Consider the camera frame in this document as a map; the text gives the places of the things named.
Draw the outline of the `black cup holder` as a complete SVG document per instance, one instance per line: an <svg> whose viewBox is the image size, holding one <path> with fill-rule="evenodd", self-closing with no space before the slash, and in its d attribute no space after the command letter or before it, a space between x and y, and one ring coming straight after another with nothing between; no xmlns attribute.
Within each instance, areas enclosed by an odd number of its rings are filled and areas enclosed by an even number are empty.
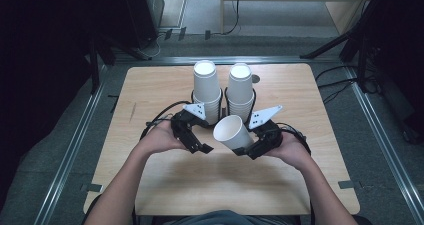
<svg viewBox="0 0 424 225"><path fill-rule="evenodd" d="M205 102L205 114L208 127L215 126L221 119L229 115L238 115L244 124L248 124L250 116L256 102L256 91L253 91L252 98L241 108L227 98L227 90L221 90L220 98L212 102Z"/></svg>

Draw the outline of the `aluminium floor rail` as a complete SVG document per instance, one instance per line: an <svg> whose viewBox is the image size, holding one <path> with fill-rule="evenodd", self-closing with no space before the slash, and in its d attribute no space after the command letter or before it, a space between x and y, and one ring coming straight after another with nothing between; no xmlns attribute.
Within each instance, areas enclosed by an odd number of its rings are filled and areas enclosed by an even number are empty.
<svg viewBox="0 0 424 225"><path fill-rule="evenodd" d="M411 144L386 100L352 85L365 122L356 166L364 217L375 225L424 225L424 143Z"/></svg>
<svg viewBox="0 0 424 225"><path fill-rule="evenodd" d="M319 56L317 58L301 58L297 56L189 56L189 57L153 57L148 60L138 60L130 56L117 57L115 64L129 66L186 66L200 60L210 60L218 65L235 63L247 64L286 64L286 63L340 63L338 56Z"/></svg>
<svg viewBox="0 0 424 225"><path fill-rule="evenodd" d="M89 97L84 108L83 114L77 124L77 127L68 144L65 154L61 160L60 166L52 180L48 192L43 200L43 203L37 213L33 225L48 225L54 213L59 198L68 180L77 154L80 150L82 141L85 137L88 126L92 120L98 102L104 90L106 77L109 72L107 65L102 65L100 69L101 81L96 91Z"/></svg>

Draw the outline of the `person's right hand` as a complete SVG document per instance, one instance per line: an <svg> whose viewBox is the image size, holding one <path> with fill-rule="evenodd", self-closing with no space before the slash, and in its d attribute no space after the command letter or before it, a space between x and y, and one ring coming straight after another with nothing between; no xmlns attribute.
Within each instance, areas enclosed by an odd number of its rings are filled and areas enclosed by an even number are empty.
<svg viewBox="0 0 424 225"><path fill-rule="evenodd" d="M280 146L267 152L266 156L279 158L299 171L309 167L313 159L300 141L293 134L287 132L282 132L281 135L283 140Z"/></svg>

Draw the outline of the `single white paper cup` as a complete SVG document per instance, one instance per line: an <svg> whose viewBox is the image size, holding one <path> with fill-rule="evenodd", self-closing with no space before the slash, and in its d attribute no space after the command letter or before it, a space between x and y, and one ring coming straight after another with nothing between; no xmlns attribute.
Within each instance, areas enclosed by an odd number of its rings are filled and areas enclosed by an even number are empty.
<svg viewBox="0 0 424 225"><path fill-rule="evenodd" d="M221 119L214 127L213 137L231 150L247 148L254 143L238 115L230 115Z"/></svg>

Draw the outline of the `person's grey clothing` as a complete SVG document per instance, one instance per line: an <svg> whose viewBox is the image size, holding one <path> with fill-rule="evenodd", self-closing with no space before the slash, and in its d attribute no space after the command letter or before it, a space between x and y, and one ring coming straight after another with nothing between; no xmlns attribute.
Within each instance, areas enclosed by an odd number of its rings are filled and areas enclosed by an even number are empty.
<svg viewBox="0 0 424 225"><path fill-rule="evenodd" d="M230 210L213 211L193 216L156 216L152 225L302 225L299 215L253 216Z"/></svg>

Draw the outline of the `person's left hand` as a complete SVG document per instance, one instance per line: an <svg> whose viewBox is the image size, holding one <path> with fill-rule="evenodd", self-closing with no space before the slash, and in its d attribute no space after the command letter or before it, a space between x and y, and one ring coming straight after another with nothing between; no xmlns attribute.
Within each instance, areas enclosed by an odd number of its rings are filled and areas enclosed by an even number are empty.
<svg viewBox="0 0 424 225"><path fill-rule="evenodd" d="M136 145L138 155L150 156L172 149L184 149L185 146L174 137L170 121L162 121L152 128Z"/></svg>

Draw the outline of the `black cabinet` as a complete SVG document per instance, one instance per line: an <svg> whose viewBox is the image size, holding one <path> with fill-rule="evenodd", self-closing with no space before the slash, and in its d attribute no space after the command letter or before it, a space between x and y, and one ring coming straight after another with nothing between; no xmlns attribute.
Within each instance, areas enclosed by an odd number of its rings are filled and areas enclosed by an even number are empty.
<svg viewBox="0 0 424 225"><path fill-rule="evenodd" d="M137 47L155 40L163 15L164 0L126 0Z"/></svg>

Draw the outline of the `stack of white paper cups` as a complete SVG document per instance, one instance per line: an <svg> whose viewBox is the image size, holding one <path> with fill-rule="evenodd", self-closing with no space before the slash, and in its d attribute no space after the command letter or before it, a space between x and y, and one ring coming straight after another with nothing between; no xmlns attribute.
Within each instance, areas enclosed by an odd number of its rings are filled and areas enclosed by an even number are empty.
<svg viewBox="0 0 424 225"><path fill-rule="evenodd" d="M220 117L222 90L219 85L216 65L209 60L198 61L193 68L194 90L192 98L196 103L203 103L206 121L216 124Z"/></svg>
<svg viewBox="0 0 424 225"><path fill-rule="evenodd" d="M247 64L236 63L231 67L226 99L229 114L238 115L246 122L254 101L252 71Z"/></svg>

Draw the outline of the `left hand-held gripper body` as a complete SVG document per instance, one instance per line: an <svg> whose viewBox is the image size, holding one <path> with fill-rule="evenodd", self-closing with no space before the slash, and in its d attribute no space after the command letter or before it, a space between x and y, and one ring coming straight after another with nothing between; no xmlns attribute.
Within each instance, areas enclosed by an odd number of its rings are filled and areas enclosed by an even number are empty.
<svg viewBox="0 0 424 225"><path fill-rule="evenodd" d="M206 112L203 103L185 104L183 109L171 118L171 128L174 136L179 139L188 139L194 136L193 126L207 125Z"/></svg>

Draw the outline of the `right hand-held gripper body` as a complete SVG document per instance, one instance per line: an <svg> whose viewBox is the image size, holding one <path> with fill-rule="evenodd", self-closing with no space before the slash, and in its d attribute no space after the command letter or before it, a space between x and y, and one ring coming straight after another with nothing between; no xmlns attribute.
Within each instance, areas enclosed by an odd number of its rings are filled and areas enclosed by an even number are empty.
<svg viewBox="0 0 424 225"><path fill-rule="evenodd" d="M248 130L261 131L263 133L260 140L254 144L261 144L266 147L267 152L278 147L282 141L279 126L272 121L272 117L282 110L282 105L254 111L250 117Z"/></svg>

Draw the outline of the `black tripod stand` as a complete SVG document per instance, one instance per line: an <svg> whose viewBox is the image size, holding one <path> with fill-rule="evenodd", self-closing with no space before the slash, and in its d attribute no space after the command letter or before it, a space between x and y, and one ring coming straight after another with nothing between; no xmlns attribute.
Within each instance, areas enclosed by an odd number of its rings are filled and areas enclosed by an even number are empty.
<svg viewBox="0 0 424 225"><path fill-rule="evenodd" d="M364 9L358 22L347 32L324 44L318 49L300 55L300 59L314 59L328 50L336 47L342 42L345 43L339 58L342 62L350 62L356 54L359 54L357 66L357 84L361 91L366 93L366 68L367 68L367 51L368 51L368 35L370 27L374 23L374 16L378 10L381 0L370 0Z"/></svg>
<svg viewBox="0 0 424 225"><path fill-rule="evenodd" d="M94 94L100 87L100 72L98 58L109 65L114 65L116 57L112 52L112 47L116 47L131 57L141 60L149 61L152 59L150 55L143 55L140 51L136 51L130 47L124 46L117 40L99 33L91 33L89 37L89 64L91 68L91 93Z"/></svg>

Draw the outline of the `dark curtain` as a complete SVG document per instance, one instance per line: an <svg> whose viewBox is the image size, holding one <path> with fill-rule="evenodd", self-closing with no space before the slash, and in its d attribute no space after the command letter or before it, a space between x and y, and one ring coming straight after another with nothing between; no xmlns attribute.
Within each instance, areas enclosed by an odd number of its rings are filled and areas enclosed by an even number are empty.
<svg viewBox="0 0 424 225"><path fill-rule="evenodd" d="M406 141L424 142L424 0L371 0L366 26L381 92Z"/></svg>
<svg viewBox="0 0 424 225"><path fill-rule="evenodd" d="M21 157L43 140L88 79L93 0L0 0L0 212Z"/></svg>

